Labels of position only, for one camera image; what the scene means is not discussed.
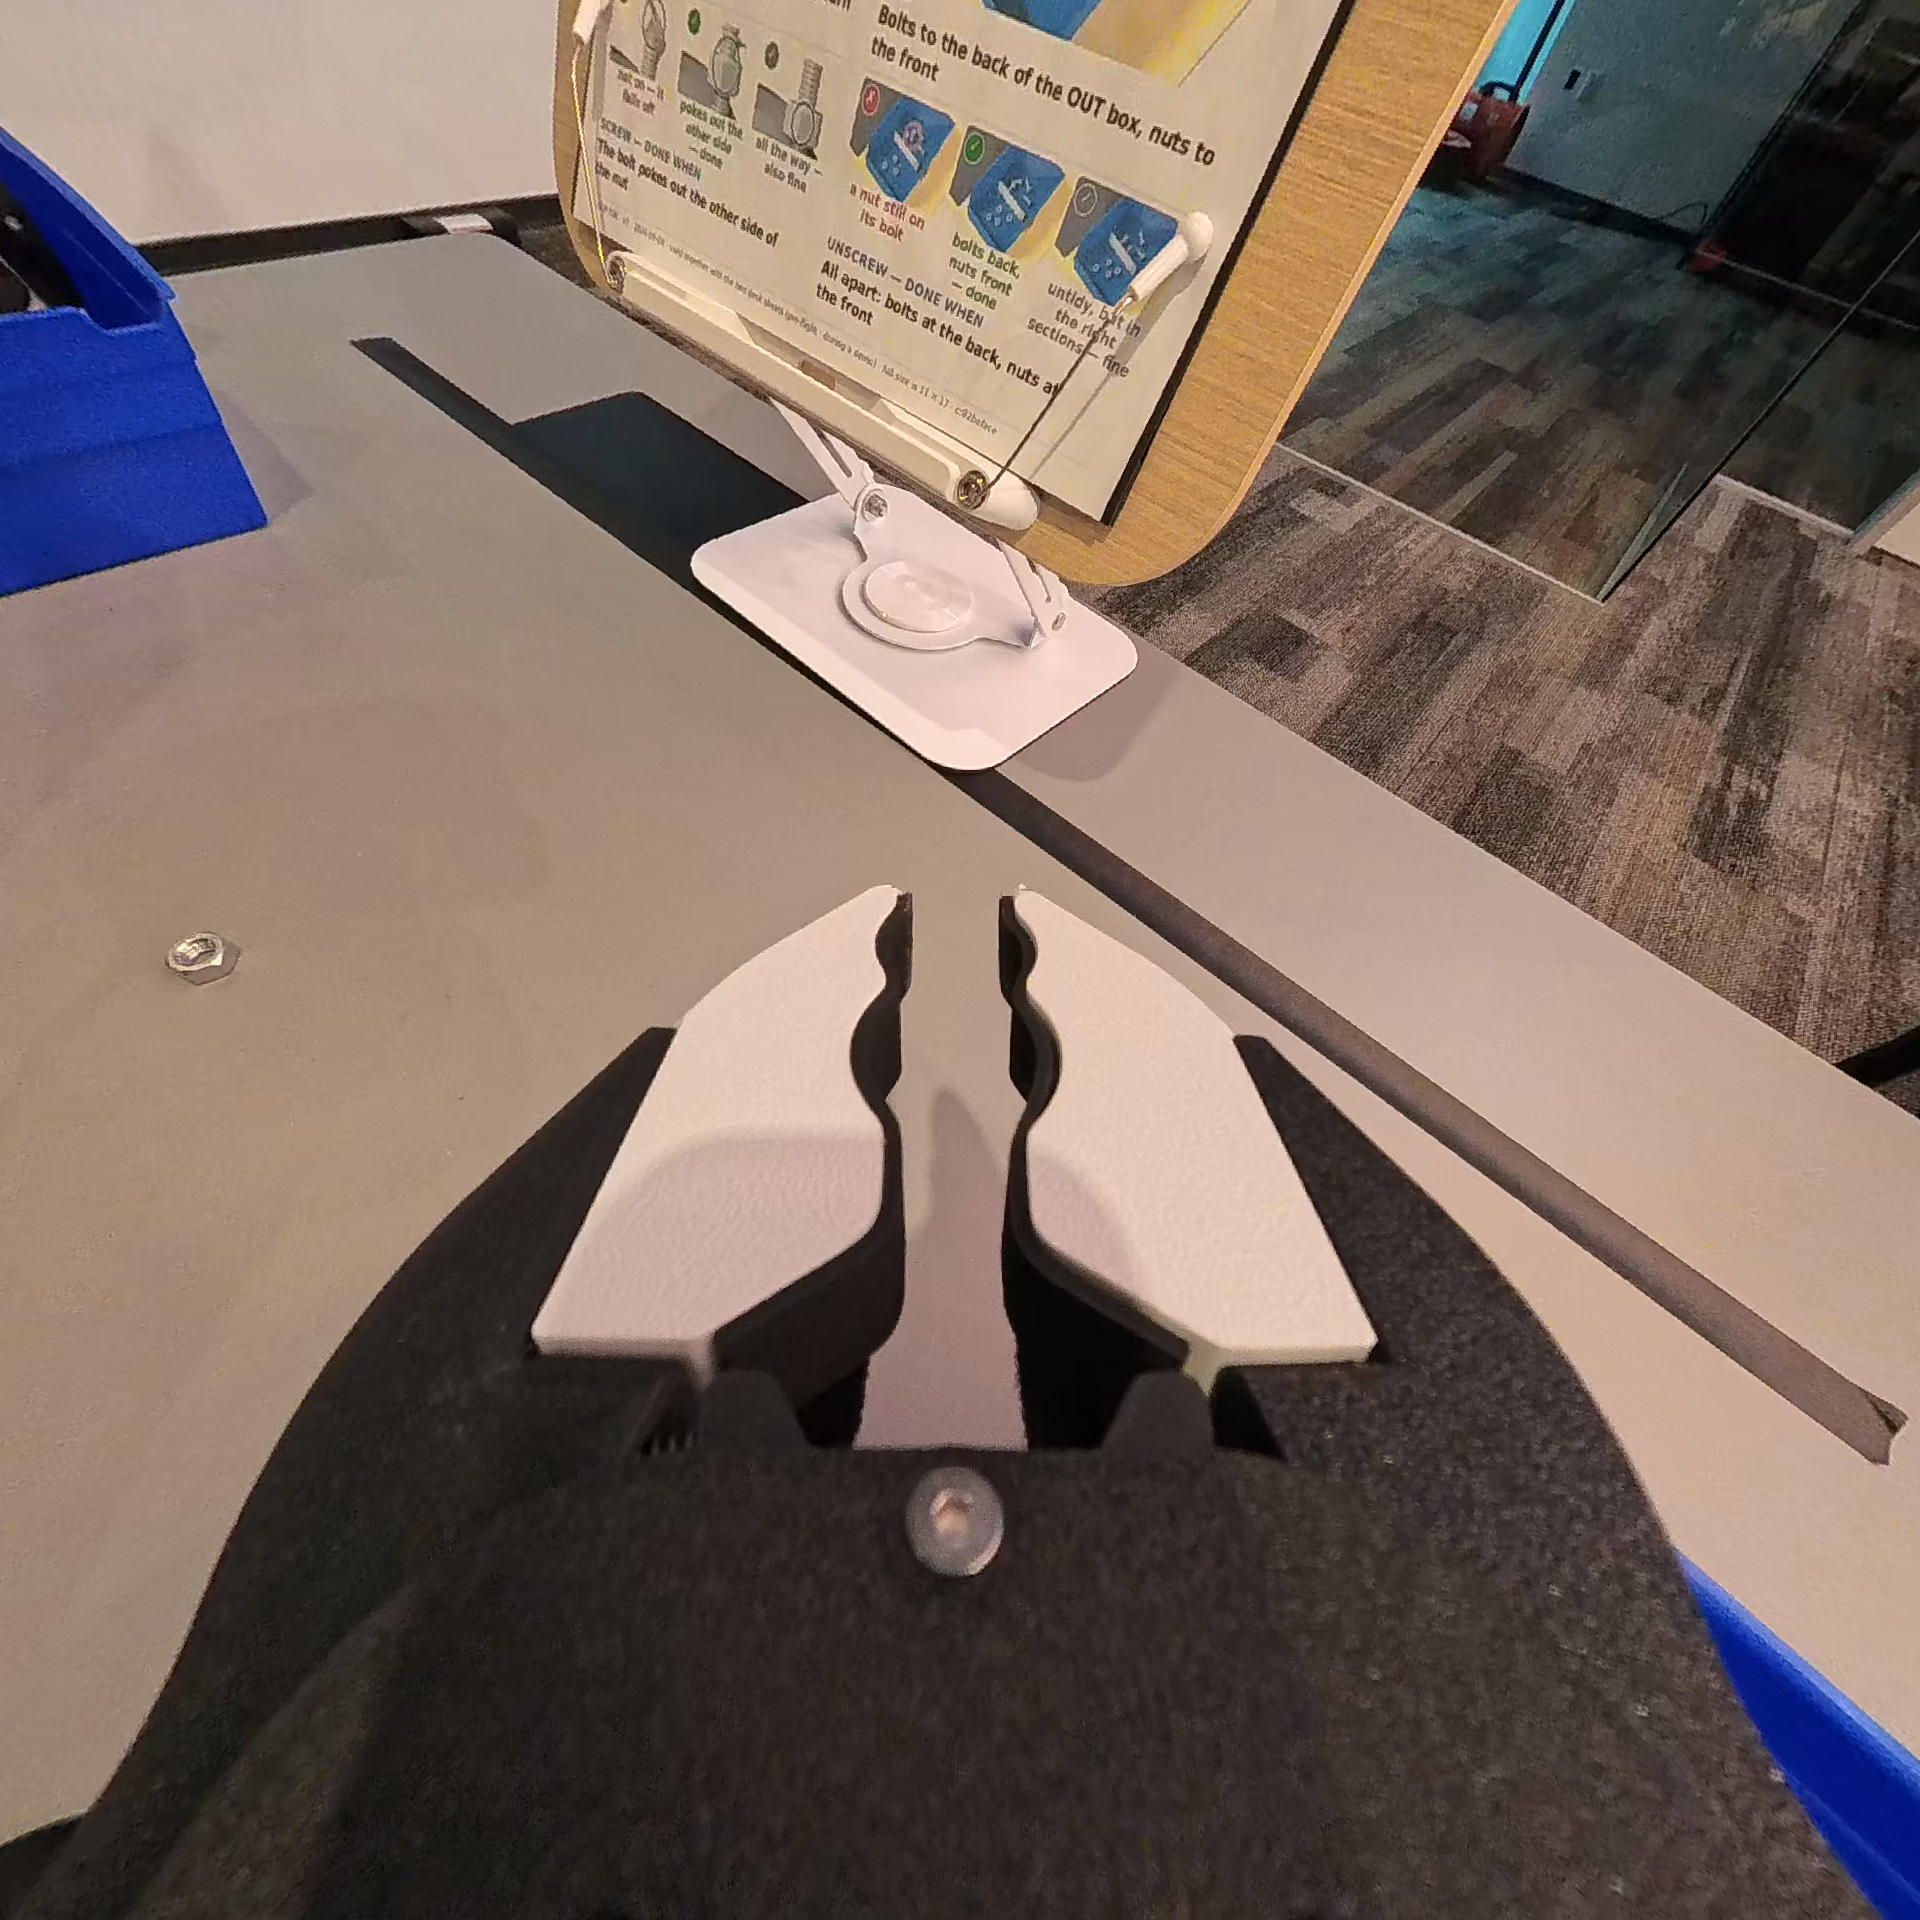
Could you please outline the printed instruction sheet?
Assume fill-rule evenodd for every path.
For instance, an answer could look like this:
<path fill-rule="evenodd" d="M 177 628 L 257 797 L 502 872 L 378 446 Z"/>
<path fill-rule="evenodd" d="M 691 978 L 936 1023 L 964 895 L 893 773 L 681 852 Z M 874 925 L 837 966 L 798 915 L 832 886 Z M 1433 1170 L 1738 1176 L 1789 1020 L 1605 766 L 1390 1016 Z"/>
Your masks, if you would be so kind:
<path fill-rule="evenodd" d="M 586 267 L 1009 532 L 1113 522 L 1349 4 L 561 4 Z"/>

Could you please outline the red floor object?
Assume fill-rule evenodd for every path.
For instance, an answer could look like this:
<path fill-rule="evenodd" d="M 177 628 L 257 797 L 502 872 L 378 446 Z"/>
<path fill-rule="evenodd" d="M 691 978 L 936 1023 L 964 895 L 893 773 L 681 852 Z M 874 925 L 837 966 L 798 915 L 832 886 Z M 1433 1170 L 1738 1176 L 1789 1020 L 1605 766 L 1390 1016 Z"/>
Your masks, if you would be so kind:
<path fill-rule="evenodd" d="M 1529 118 L 1522 85 L 1490 79 L 1469 91 L 1454 120 L 1454 132 L 1468 141 L 1464 174 L 1476 183 L 1504 166 Z"/>

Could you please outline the black office chair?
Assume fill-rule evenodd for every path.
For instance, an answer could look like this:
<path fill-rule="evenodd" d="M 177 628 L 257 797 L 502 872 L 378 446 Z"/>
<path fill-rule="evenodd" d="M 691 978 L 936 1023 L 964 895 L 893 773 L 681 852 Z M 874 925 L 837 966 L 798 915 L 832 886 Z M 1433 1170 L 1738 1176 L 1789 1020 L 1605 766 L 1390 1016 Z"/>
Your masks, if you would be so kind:
<path fill-rule="evenodd" d="M 1862 1088 L 1891 1100 L 1909 1115 L 1918 1115 L 1918 1056 L 1920 1031 L 1918 1023 L 1904 1034 L 1884 1040 L 1874 1046 L 1835 1063 L 1838 1071 L 1846 1075 Z"/>

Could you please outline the wooden backboard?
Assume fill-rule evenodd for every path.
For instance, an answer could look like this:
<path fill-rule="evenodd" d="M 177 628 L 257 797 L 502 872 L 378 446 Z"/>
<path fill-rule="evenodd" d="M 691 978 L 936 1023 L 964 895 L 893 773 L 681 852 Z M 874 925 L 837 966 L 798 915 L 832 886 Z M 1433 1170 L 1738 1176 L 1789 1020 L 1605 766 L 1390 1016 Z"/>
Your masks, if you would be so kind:
<path fill-rule="evenodd" d="M 691 346 L 725 378 L 785 402 L 877 477 L 907 482 L 973 534 L 1069 584 L 1142 584 L 1203 554 L 1237 515 L 1306 395 L 1451 123 L 1510 2 L 1357 2 L 1336 26 L 1276 170 L 1210 284 L 1208 310 L 1112 518 L 995 482 L 982 458 L 890 414 L 800 350 L 752 336 L 729 307 L 643 262 L 605 267 L 572 208 L 566 239 L 593 288 Z"/>

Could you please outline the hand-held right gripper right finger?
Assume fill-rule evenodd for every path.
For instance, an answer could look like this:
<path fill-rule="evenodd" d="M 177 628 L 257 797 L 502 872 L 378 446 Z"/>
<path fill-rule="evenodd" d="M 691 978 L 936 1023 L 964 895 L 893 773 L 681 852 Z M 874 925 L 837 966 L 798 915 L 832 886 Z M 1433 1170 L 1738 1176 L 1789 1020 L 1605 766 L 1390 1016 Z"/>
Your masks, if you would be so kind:
<path fill-rule="evenodd" d="M 1185 1370 L 1373 1357 L 1373 1318 L 1222 1016 L 1054 900 L 1009 904 L 1016 1007 L 1050 1077 L 1024 1134 L 1041 1256 Z"/>

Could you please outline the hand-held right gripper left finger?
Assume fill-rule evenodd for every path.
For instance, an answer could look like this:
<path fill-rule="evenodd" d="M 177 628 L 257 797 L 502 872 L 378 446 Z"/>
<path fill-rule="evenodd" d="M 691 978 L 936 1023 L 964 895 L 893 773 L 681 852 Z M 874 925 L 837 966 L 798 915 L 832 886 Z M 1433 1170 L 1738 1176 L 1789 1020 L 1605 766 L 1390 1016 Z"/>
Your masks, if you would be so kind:
<path fill-rule="evenodd" d="M 545 1357 L 857 1373 L 905 1300 L 912 899 L 875 884 L 675 1029 L 534 1314 Z"/>

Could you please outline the blue plastic bin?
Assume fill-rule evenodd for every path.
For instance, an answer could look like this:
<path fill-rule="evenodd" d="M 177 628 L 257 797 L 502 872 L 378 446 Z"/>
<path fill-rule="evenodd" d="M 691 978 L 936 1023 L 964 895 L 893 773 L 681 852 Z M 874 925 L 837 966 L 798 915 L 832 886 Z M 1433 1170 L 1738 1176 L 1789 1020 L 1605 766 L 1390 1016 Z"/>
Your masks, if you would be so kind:
<path fill-rule="evenodd" d="M 1774 1765 L 1884 1918 L 1918 1916 L 1918 1760 L 1692 1560 L 1683 1570 Z"/>
<path fill-rule="evenodd" d="M 3 592 L 268 525 L 168 278 L 11 134 L 3 184 Z"/>

